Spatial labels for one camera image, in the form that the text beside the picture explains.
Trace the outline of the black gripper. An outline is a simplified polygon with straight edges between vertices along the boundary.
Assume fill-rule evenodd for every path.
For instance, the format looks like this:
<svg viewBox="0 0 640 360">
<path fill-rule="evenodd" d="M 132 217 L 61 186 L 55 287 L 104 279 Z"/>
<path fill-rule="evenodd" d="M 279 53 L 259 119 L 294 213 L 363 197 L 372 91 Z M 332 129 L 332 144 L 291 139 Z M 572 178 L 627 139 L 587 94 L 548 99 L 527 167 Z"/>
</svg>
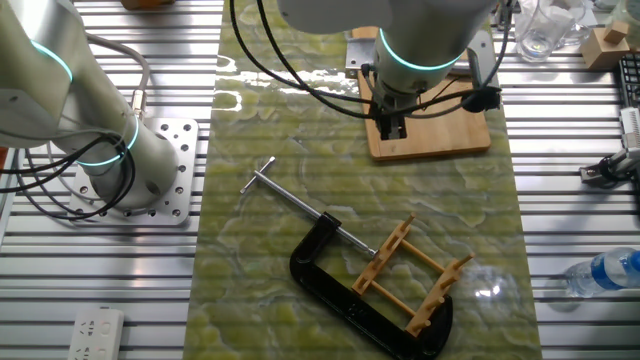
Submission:
<svg viewBox="0 0 640 360">
<path fill-rule="evenodd" d="M 375 92 L 374 102 L 374 117 L 376 119 L 380 118 L 381 139 L 388 140 L 391 134 L 391 120 L 386 116 L 388 113 L 391 113 L 392 117 L 398 116 L 398 138 L 406 138 L 407 132 L 404 116 L 410 114 L 410 111 L 407 110 L 407 107 L 410 105 L 410 96 Z"/>
</svg>

